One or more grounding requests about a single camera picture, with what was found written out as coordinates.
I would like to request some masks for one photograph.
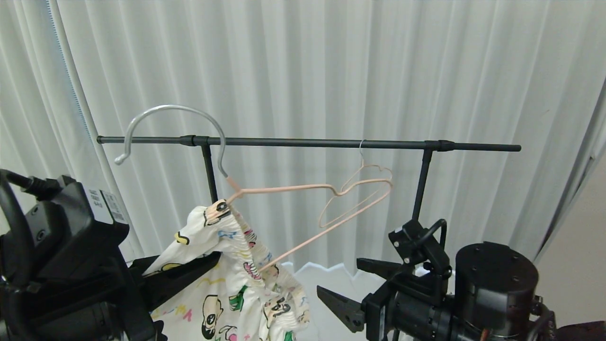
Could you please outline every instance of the clothing rack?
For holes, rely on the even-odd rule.
[[[124,143],[124,137],[97,137],[97,143]],[[218,137],[184,135],[181,137],[134,137],[132,143],[143,144],[181,144],[188,147],[201,147],[202,157],[208,178],[208,188],[213,202],[218,200],[213,160],[210,146],[220,145]],[[364,149],[417,149],[423,150],[421,175],[416,191],[415,206],[412,219],[418,220],[429,164],[433,152],[449,152],[451,150],[485,150],[495,152],[519,152],[522,147],[518,144],[485,144],[485,143],[455,143],[447,140],[427,141],[381,141],[381,140],[325,140],[302,138],[226,138],[228,146],[262,146],[262,147],[321,147],[321,148],[364,148]]]

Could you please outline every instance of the small hanger on rack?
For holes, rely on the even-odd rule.
[[[338,216],[336,219],[333,219],[332,221],[328,222],[327,224],[325,224],[324,226],[321,225],[321,227],[325,228],[326,226],[328,226],[329,224],[335,222],[336,220],[342,218],[342,220],[338,221],[337,223],[333,224],[332,226],[330,226],[329,228],[327,228],[326,230],[316,234],[314,237],[309,238],[307,241],[304,241],[303,243],[301,243],[300,245],[296,246],[295,248],[287,251],[286,253],[280,255],[279,257],[274,258],[271,262],[265,264],[262,268],[261,271],[263,271],[264,269],[267,269],[268,267],[274,265],[275,263],[277,263],[278,261],[282,260],[283,258],[285,258],[286,256],[290,255],[291,253],[297,251],[298,249],[302,248],[303,246],[313,242],[314,240],[318,239],[319,237],[322,237],[323,235],[329,233],[330,231],[332,231],[333,229],[337,228],[338,226],[344,224],[345,222],[351,220],[352,218],[354,218],[355,216],[359,215],[360,213],[366,211],[368,208],[376,205],[377,203],[379,203],[381,200],[383,200],[385,197],[387,197],[389,195],[389,193],[391,192],[391,189],[393,188],[393,183],[391,182],[391,170],[389,168],[385,168],[385,167],[380,167],[378,165],[365,165],[364,164],[364,157],[362,157],[362,167],[360,167],[352,176],[351,178],[343,185],[343,187],[341,187],[341,190],[338,191],[334,186],[330,185],[330,184],[305,184],[305,185],[297,185],[297,186],[284,186],[284,187],[269,187],[269,188],[246,188],[243,189],[241,188],[234,179],[232,179],[229,175],[227,175],[225,169],[223,168],[223,155],[225,154],[225,134],[223,133],[223,129],[221,129],[221,126],[219,125],[219,123],[209,114],[197,110],[197,109],[193,109],[190,107],[185,107],[185,106],[180,106],[178,104],[165,104],[165,105],[161,105],[161,106],[157,106],[157,107],[153,107],[151,109],[146,110],[143,113],[140,113],[139,115],[135,116],[135,118],[130,122],[130,124],[128,125],[128,130],[127,133],[124,136],[124,153],[120,156],[118,156],[114,162],[116,164],[122,164],[124,162],[124,160],[126,160],[131,153],[131,144],[132,144],[132,139],[133,139],[133,133],[135,131],[136,126],[146,117],[148,117],[149,115],[156,113],[156,112],[160,112],[163,110],[170,110],[170,109],[176,109],[176,110],[183,110],[183,111],[188,111],[188,112],[192,112],[192,113],[196,113],[204,118],[206,118],[207,120],[209,120],[217,129],[217,131],[219,132],[219,139],[221,141],[221,145],[219,148],[219,157],[218,157],[218,161],[219,161],[219,171],[221,172],[221,174],[223,175],[223,177],[225,178],[225,180],[227,181],[227,183],[234,189],[234,194],[228,198],[226,200],[227,204],[231,204],[234,200],[236,200],[237,198],[242,198],[244,195],[246,194],[269,194],[269,193],[281,193],[281,192],[291,192],[291,191],[302,191],[305,189],[319,189],[319,188],[324,188],[324,189],[328,189],[333,193],[333,198],[331,198],[328,203],[326,204],[324,210],[322,211],[322,215],[320,216],[320,221],[324,215],[324,212],[327,210],[328,206],[330,205],[330,203],[332,202],[332,200],[336,197],[342,197],[345,194],[349,193],[354,187],[359,186],[361,184],[368,184],[368,183],[384,183],[387,186],[387,190],[385,191],[385,193],[383,195],[381,195],[379,198],[373,200],[371,203],[367,204],[366,206],[359,208],[357,211],[351,213],[350,215],[344,217],[345,215],[347,215],[348,213],[350,213],[351,211],[353,211],[354,209],[360,207],[360,205],[364,204],[366,201],[368,201],[372,196],[374,196],[374,194],[378,193],[378,190],[375,191],[373,194],[371,194],[369,197],[367,197],[365,200],[363,200],[362,202],[358,203],[354,208],[350,209],[349,211],[347,211],[346,213]],[[364,140],[362,140],[360,142],[360,154],[362,154],[362,143],[364,142]],[[350,184],[349,186],[347,186],[349,184],[349,182],[351,182],[351,180],[358,174],[360,173],[360,171],[366,167],[376,167],[378,168],[380,171],[387,171],[390,176],[388,178],[375,178],[375,179],[368,179],[368,180],[359,180],[359,181],[355,181],[354,183]]]

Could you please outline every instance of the bolt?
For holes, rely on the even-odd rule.
[[[38,233],[36,234],[36,240],[41,241],[42,239],[44,239],[45,235],[46,235],[46,230],[38,231]]]

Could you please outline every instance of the cartoon print shirt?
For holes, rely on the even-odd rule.
[[[310,321],[307,296],[281,265],[258,271],[271,252],[225,200],[194,208],[144,275],[213,251],[222,252],[213,269],[151,312],[158,340],[295,341]]]

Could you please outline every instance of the horizontal black bar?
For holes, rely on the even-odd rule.
[[[97,137],[99,144],[124,143],[124,137]],[[185,146],[219,145],[218,137],[185,135],[181,137],[134,137],[133,143],[183,144]],[[360,140],[322,140],[310,138],[226,138],[228,146],[273,146],[273,147],[326,147],[358,148]],[[430,149],[438,152],[448,150],[492,150],[519,152],[518,144],[454,143],[451,141],[380,141],[364,140],[362,148],[370,149]]]

